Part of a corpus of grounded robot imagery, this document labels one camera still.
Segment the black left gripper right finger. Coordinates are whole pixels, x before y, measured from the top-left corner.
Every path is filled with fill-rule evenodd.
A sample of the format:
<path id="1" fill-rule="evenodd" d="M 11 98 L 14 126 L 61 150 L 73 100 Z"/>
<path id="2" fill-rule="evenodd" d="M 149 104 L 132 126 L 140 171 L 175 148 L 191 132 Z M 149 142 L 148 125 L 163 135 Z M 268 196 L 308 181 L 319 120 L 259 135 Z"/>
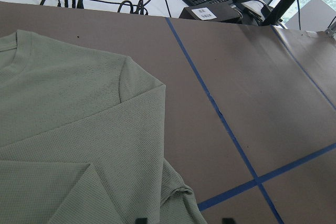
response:
<path id="1" fill-rule="evenodd" d="M 223 218 L 222 224 L 236 224 L 236 221 L 233 218 Z"/>

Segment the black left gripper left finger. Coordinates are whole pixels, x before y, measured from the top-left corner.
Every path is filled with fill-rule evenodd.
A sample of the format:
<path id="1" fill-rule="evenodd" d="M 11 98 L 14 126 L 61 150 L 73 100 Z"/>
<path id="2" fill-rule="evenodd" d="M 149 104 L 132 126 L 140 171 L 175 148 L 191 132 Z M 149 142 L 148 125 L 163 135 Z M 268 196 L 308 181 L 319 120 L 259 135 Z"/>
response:
<path id="1" fill-rule="evenodd" d="M 137 218 L 135 220 L 135 224 L 147 224 L 148 223 L 148 219 L 147 218 Z"/>

